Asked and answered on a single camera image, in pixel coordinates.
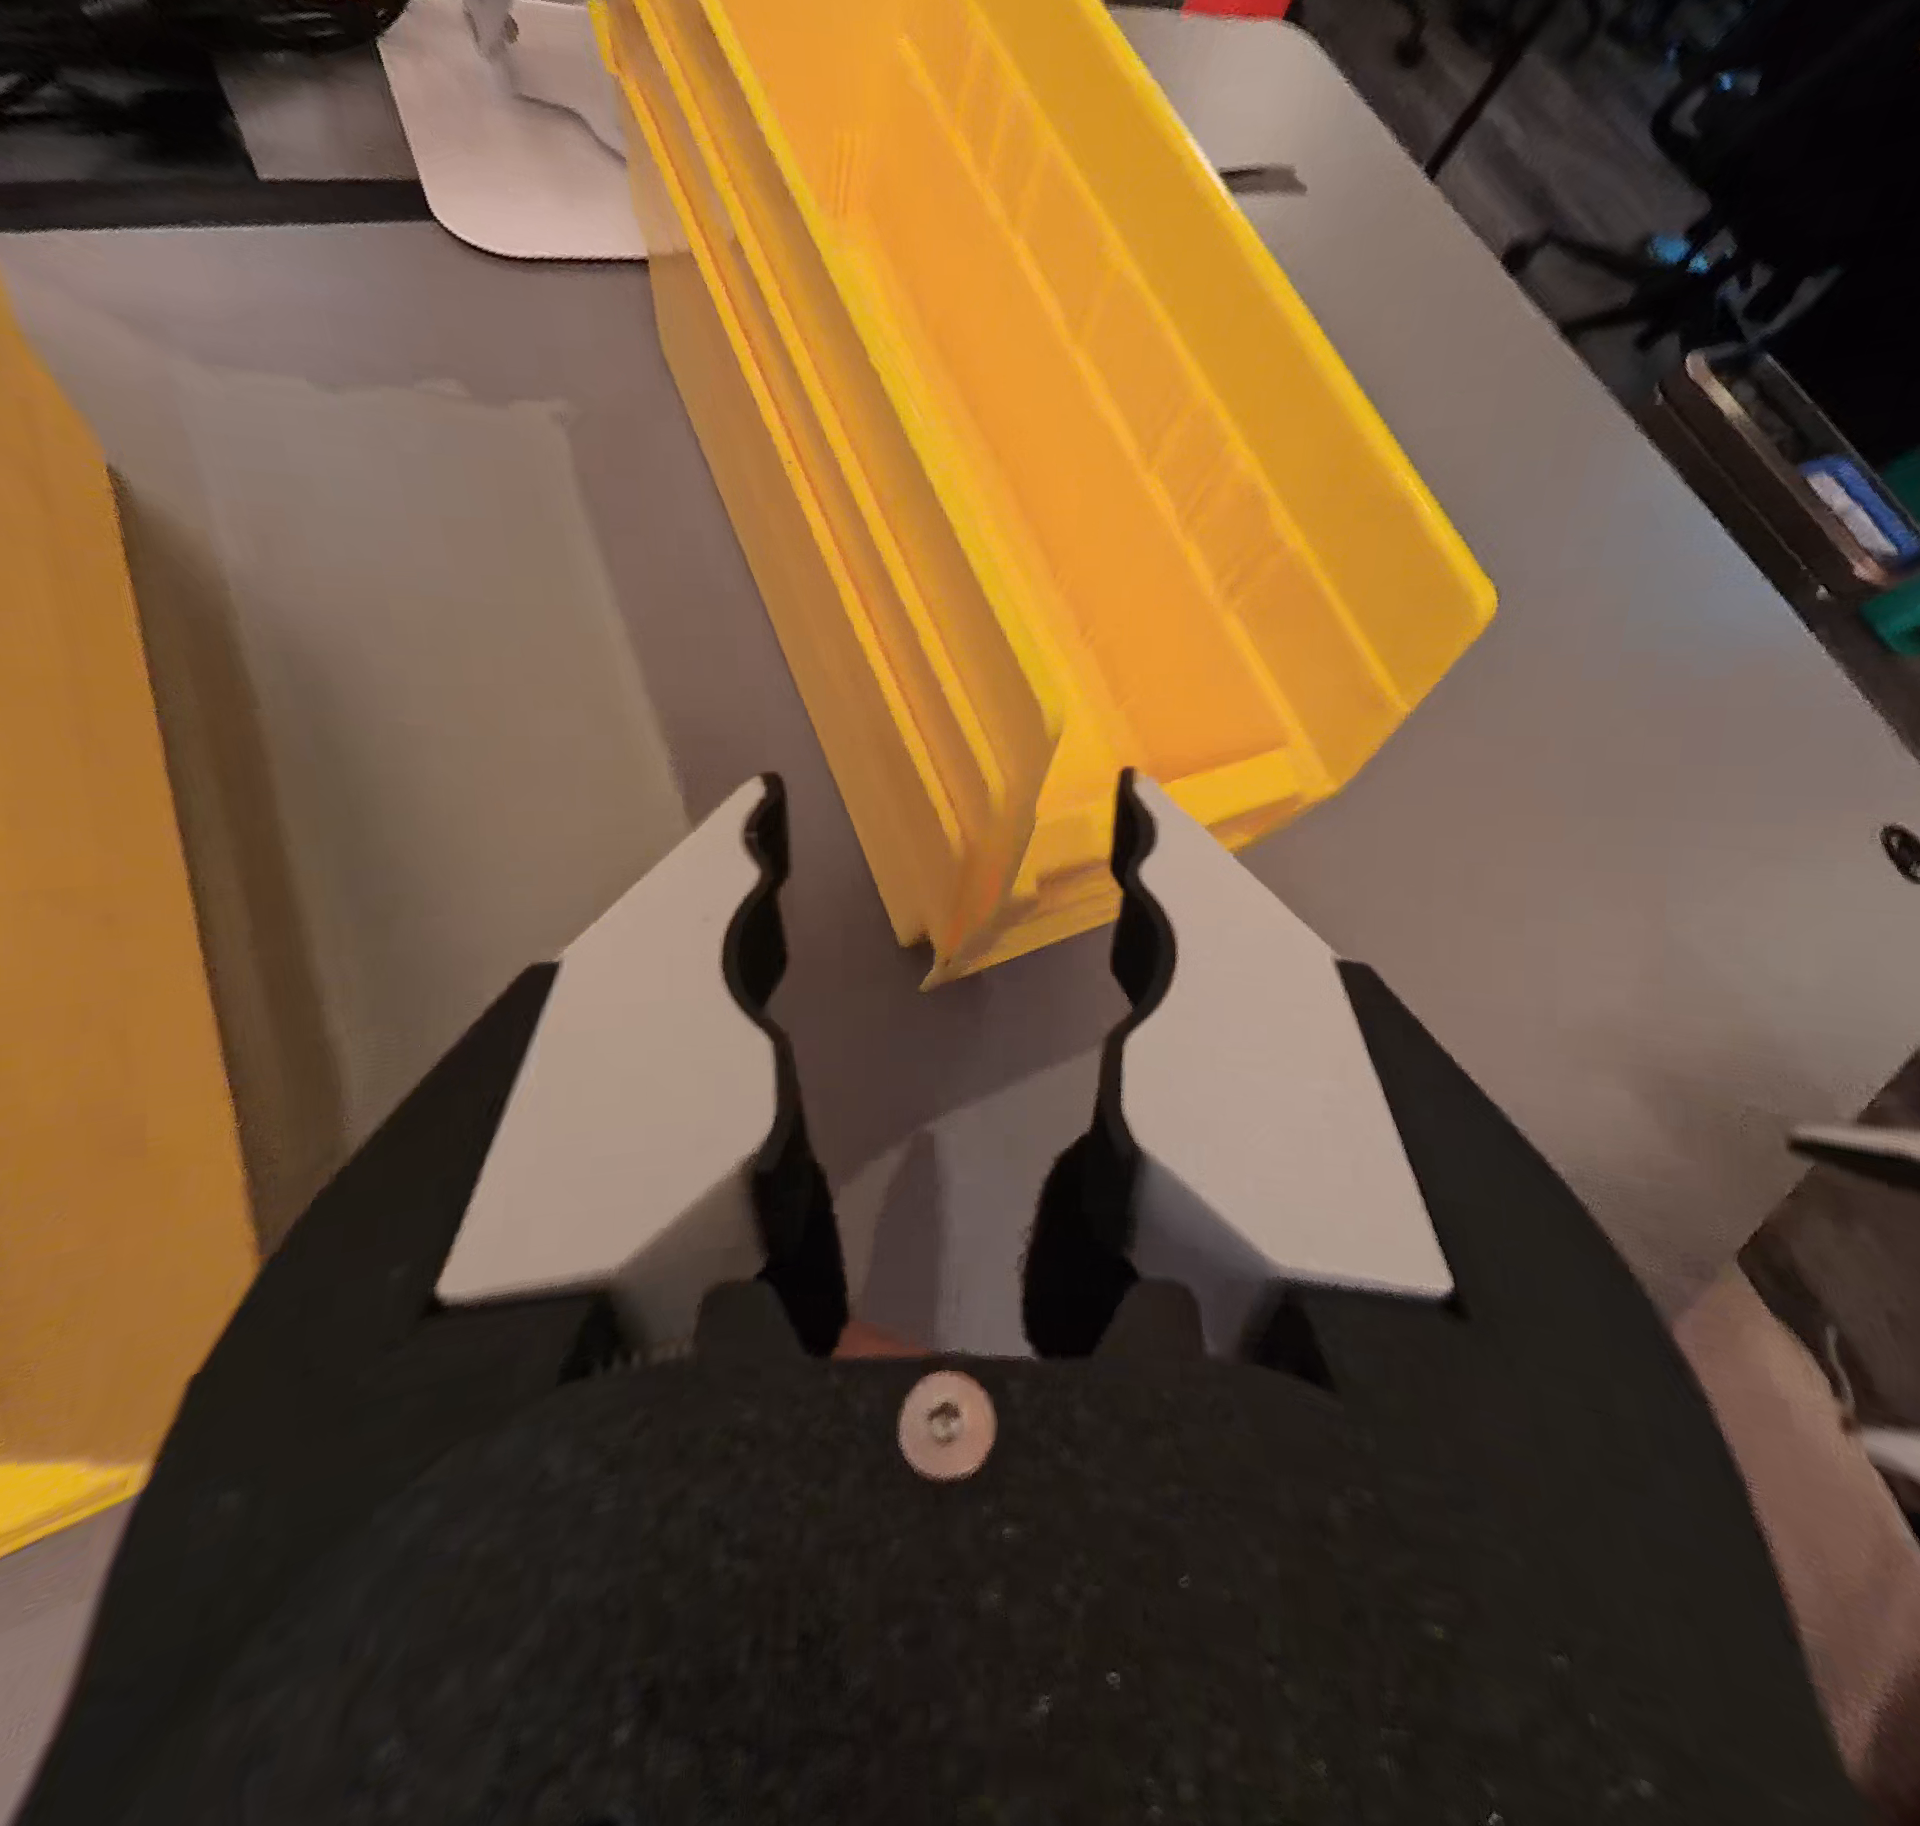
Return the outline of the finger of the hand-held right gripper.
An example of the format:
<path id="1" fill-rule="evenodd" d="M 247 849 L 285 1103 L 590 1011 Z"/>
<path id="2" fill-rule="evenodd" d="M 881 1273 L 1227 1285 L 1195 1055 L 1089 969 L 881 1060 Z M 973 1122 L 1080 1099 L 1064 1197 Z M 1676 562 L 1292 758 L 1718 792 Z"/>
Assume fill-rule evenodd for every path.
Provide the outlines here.
<path id="1" fill-rule="evenodd" d="M 1790 1152 L 1880 1185 L 1918 1185 L 1918 1131 L 1875 1123 L 1802 1125 Z"/>

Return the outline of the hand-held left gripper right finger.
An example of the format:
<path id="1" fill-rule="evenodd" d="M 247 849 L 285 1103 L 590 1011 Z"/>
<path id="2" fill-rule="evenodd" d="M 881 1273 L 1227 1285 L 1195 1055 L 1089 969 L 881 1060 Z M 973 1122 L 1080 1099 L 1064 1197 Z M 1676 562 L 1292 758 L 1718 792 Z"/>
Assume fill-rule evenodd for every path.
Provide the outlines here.
<path id="1" fill-rule="evenodd" d="M 1137 771 L 1116 780 L 1109 874 L 1122 1015 L 1036 1201 L 1031 1351 L 1095 1356 L 1147 1283 L 1215 1358 L 1263 1344 L 1297 1289 L 1442 1309 L 1451 1265 L 1349 965 Z"/>

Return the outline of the person's beige trouser leg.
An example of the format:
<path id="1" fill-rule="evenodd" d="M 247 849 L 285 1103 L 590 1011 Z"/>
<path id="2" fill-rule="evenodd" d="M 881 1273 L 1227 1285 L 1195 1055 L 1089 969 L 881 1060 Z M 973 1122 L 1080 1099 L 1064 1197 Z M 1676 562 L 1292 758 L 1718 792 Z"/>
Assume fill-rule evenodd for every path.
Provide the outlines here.
<path id="1" fill-rule="evenodd" d="M 1772 1559 L 1837 1755 L 1875 1823 L 1918 1820 L 1918 1547 L 1829 1373 L 1740 1265 L 1676 1317 Z"/>

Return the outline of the dark metal tray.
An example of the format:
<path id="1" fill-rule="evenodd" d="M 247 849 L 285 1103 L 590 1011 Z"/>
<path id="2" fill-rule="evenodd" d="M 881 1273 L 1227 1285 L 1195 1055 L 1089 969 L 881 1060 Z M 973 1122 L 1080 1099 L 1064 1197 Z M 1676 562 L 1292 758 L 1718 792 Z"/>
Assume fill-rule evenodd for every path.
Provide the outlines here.
<path id="1" fill-rule="evenodd" d="M 1753 345 L 1707 345 L 1688 351 L 1659 383 L 1655 408 L 1667 417 L 1681 461 L 1706 474 L 1711 494 L 1732 505 L 1729 527 L 1745 522 L 1817 591 L 1858 606 L 1878 591 L 1915 580 L 1915 567 L 1887 577 L 1856 557 L 1836 519 L 1813 499 L 1797 465 L 1826 452 L 1849 452 L 1897 494 L 1767 351 Z"/>

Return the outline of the grey desk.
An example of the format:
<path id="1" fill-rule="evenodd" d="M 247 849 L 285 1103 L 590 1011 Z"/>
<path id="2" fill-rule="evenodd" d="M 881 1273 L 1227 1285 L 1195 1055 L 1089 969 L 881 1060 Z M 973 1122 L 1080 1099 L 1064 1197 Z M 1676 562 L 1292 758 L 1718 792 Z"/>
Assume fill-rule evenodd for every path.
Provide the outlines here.
<path id="1" fill-rule="evenodd" d="M 1792 1125 L 1915 1052 L 1915 759 L 1292 27 L 1116 17 L 1500 591 L 1249 868 L 1373 963 L 1679 1319 L 1847 1759 L 1915 1813 L 1915 1545 L 1736 1257 Z M 921 995 L 636 266 L 429 224 L 4 237 L 127 555 L 274 1245 L 524 963 L 787 780 L 780 1003 L 837 1179 L 939 1163 L 942 1338 L 1018 1342 L 1018 1185 L 1084 1106 L 1104 938 Z"/>

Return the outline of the yellow plastic bin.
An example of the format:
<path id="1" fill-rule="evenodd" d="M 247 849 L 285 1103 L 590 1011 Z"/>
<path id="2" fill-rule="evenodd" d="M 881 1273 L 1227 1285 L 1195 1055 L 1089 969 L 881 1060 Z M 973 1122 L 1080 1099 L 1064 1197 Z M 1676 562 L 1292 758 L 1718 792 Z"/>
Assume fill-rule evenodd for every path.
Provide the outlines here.
<path id="1" fill-rule="evenodd" d="M 1116 761 L 962 397 L 1034 310 L 939 86 L 966 0 L 603 0 L 660 348 L 897 942 L 1091 924 Z"/>
<path id="2" fill-rule="evenodd" d="M 139 1495 L 254 1268 L 113 484 L 4 302 L 4 1554 Z"/>
<path id="3" fill-rule="evenodd" d="M 1488 577 L 1100 0 L 632 0 L 822 418 L 1011 608 L 1045 758 L 1241 850 L 1328 801 Z"/>
<path id="4" fill-rule="evenodd" d="M 897 942 L 933 986 L 1116 918 L 1115 790 L 1042 812 L 1068 691 L 966 555 L 698 19 L 592 16 L 660 345 Z"/>

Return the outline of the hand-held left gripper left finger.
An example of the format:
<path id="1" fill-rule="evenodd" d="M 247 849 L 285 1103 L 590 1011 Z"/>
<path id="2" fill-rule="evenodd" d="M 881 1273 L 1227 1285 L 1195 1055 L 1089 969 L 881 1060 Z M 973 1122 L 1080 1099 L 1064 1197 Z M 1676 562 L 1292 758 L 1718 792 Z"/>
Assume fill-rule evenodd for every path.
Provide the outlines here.
<path id="1" fill-rule="evenodd" d="M 768 1285 L 800 1351 L 850 1322 L 833 1195 L 772 1015 L 787 796 L 754 775 L 557 957 L 440 1268 L 449 1309 L 597 1292 L 648 1358 Z"/>

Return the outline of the blue box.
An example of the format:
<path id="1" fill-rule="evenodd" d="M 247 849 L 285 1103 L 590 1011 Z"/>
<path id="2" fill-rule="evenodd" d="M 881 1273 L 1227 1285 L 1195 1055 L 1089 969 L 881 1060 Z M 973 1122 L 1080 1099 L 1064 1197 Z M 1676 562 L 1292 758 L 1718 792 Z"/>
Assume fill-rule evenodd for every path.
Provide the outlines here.
<path id="1" fill-rule="evenodd" d="M 1797 474 L 1865 567 L 1887 577 L 1915 567 L 1915 522 L 1872 470 L 1861 468 L 1849 452 L 1826 452 L 1802 461 Z"/>

